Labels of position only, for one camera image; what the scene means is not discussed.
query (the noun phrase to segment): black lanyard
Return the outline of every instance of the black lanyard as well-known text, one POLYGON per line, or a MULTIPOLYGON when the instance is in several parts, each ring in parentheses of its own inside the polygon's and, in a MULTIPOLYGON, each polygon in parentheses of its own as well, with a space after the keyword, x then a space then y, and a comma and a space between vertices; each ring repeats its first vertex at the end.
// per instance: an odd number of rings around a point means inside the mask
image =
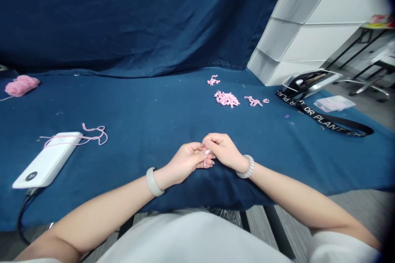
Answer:
POLYGON ((369 136, 374 133, 374 130, 372 130, 370 127, 360 124, 358 122, 318 113, 318 112, 314 111, 313 109, 311 109, 309 106, 307 106, 302 99, 294 100, 293 98, 288 97, 287 95, 283 94, 281 89, 279 89, 276 92, 276 96, 278 96, 280 99, 282 99, 284 102, 290 104, 291 106, 294 106, 295 108, 297 108, 304 114, 307 114, 308 116, 313 118, 315 121, 319 122, 321 125, 324 125, 328 129, 334 130, 334 131, 339 132, 341 134, 347 134, 350 136, 357 136, 357 137, 362 138, 362 137, 369 136), (335 122, 339 123, 345 127, 349 127, 354 130, 361 131, 363 133, 345 129, 344 127, 340 127, 339 125, 337 125, 335 122))

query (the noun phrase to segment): office chair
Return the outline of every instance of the office chair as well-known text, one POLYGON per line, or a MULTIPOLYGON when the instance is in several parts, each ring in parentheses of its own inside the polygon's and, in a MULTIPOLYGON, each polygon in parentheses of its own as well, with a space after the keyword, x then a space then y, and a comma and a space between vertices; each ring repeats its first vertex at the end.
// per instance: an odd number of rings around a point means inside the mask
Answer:
POLYGON ((339 82, 351 82, 351 83, 356 83, 356 84, 361 84, 362 87, 358 89, 355 92, 350 92, 349 96, 355 96, 367 88, 371 87, 375 89, 376 92, 382 92, 385 94, 385 98, 378 99, 377 101, 380 103, 384 103, 389 100, 390 94, 386 92, 384 89, 381 87, 375 86, 374 83, 382 79, 385 75, 391 74, 395 72, 395 48, 394 48, 394 43, 389 45, 386 50, 384 50, 382 53, 380 53, 378 56, 373 58, 371 60, 371 64, 361 71, 359 74, 355 75, 353 78, 347 78, 344 80, 339 80, 333 82, 333 84, 338 84, 339 82), (367 79, 361 79, 359 76, 366 72, 368 69, 370 69, 373 66, 379 66, 380 69, 374 72, 372 75, 370 75, 367 79))

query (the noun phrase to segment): bangle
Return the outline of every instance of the bangle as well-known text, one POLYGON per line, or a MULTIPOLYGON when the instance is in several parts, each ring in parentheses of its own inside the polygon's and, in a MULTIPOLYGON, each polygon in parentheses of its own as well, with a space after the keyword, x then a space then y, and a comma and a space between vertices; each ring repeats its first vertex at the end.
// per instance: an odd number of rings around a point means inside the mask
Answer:
POLYGON ((151 190, 152 194, 155 195, 156 197, 159 197, 164 193, 164 191, 162 191, 159 188, 158 184, 155 181, 155 178, 153 177, 154 169, 155 169, 154 167, 151 167, 147 170, 147 174, 146 174, 147 183, 148 183, 149 190, 151 190))
POLYGON ((246 178, 251 177, 252 171, 254 170, 254 166, 255 166, 254 159, 251 156, 244 155, 244 157, 247 158, 250 161, 250 167, 248 168, 248 170, 244 174, 236 172, 236 174, 242 179, 246 179, 246 178))

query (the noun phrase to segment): small plastic box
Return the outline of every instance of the small plastic box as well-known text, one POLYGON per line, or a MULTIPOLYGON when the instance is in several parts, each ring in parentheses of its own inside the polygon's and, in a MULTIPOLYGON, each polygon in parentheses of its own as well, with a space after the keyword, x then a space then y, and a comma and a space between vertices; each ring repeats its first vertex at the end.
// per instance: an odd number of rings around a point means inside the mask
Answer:
POLYGON ((324 112, 342 111, 344 109, 355 106, 355 103, 346 99, 343 96, 334 96, 324 99, 318 99, 314 105, 319 107, 324 112))

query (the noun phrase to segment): white shirt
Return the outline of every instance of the white shirt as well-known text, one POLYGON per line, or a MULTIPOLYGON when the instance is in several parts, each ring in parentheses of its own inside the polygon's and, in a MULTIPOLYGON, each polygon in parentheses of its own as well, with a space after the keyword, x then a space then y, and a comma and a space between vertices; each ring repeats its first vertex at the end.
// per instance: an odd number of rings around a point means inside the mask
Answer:
MULTIPOLYGON (((126 232, 98 263, 291 262, 279 251, 236 225, 207 212, 176 211, 147 217, 126 232)), ((373 262, 379 252, 350 236, 313 236, 310 263, 373 262)), ((60 263, 35 259, 26 263, 60 263)))

